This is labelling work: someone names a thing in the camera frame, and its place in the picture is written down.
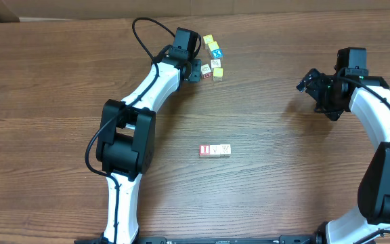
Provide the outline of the wooden block red letter I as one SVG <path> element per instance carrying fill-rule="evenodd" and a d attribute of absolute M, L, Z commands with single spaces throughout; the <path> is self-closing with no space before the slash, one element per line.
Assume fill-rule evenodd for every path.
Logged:
<path fill-rule="evenodd" d="M 210 155 L 210 146 L 208 144 L 199 146 L 199 157 L 210 157 Z"/>

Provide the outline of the wooden block red apple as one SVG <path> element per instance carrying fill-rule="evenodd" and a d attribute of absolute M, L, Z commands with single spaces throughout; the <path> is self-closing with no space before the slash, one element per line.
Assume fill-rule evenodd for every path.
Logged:
<path fill-rule="evenodd" d="M 209 146 L 209 156 L 210 157 L 220 157 L 221 156 L 221 146 L 220 145 L 210 145 Z"/>

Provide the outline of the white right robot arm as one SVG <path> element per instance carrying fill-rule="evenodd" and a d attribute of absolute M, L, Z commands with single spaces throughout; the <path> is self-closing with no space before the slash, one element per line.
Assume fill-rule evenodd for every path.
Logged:
<path fill-rule="evenodd" d="M 336 220 L 320 225 L 300 243 L 374 243 L 390 235 L 390 87 L 371 76 L 367 51 L 347 47 L 337 52 L 335 73 L 311 69 L 297 90 L 315 101 L 315 113 L 337 121 L 344 112 L 355 115 L 364 127 L 374 156 L 360 182 L 357 206 Z"/>

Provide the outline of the wooden block blue X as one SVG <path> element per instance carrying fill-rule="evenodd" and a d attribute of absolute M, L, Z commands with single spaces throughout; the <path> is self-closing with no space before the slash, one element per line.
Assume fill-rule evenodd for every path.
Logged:
<path fill-rule="evenodd" d="M 209 43 L 208 47 L 212 59 L 221 59 L 223 57 L 223 52 L 216 41 Z"/>

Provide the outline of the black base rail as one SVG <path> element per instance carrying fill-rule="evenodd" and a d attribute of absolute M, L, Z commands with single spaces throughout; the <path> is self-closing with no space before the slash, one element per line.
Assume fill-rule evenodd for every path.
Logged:
<path fill-rule="evenodd" d="M 281 235 L 275 238 L 257 239 L 167 239 L 165 237 L 136 237 L 134 244 L 314 244 L 322 243 L 313 235 Z"/>

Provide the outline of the wooden block red letter M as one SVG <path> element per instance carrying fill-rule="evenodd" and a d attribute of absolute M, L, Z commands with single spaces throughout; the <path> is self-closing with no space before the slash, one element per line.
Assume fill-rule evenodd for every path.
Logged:
<path fill-rule="evenodd" d="M 203 64 L 200 67 L 201 79 L 209 78 L 213 75 L 213 71 L 211 70 L 208 64 Z"/>

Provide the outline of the plain wooden picture block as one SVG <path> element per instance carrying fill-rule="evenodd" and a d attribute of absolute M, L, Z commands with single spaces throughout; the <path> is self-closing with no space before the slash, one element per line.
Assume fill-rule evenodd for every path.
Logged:
<path fill-rule="evenodd" d="M 221 60 L 220 59 L 212 59 L 211 60 L 211 69 L 221 68 Z"/>

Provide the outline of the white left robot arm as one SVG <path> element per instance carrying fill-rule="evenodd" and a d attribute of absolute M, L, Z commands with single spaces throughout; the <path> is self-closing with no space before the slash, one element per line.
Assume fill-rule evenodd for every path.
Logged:
<path fill-rule="evenodd" d="M 98 243 L 137 241 L 139 186 L 154 156 L 156 114 L 181 82 L 200 81 L 199 49 L 200 35 L 178 28 L 141 84 L 122 100 L 105 103 L 95 141 L 108 183 L 108 221 Z"/>

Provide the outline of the wooden block yellow top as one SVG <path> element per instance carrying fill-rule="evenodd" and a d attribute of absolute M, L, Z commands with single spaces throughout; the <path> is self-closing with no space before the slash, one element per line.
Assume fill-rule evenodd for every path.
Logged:
<path fill-rule="evenodd" d="M 213 69 L 213 80 L 222 81 L 223 80 L 223 69 L 220 67 L 215 67 Z"/>

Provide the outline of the far yellow wooden block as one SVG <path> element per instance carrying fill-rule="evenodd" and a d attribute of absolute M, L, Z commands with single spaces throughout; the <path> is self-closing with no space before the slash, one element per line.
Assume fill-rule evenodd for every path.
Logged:
<path fill-rule="evenodd" d="M 205 49 L 209 48 L 209 44 L 214 42 L 214 38 L 212 35 L 205 35 L 202 37 L 202 44 Z"/>

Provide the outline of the wooden block green side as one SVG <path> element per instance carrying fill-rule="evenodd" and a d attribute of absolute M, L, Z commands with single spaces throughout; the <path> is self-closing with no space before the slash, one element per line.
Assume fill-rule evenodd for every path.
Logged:
<path fill-rule="evenodd" d="M 221 157 L 229 157 L 232 153 L 230 144 L 220 144 L 219 148 Z"/>

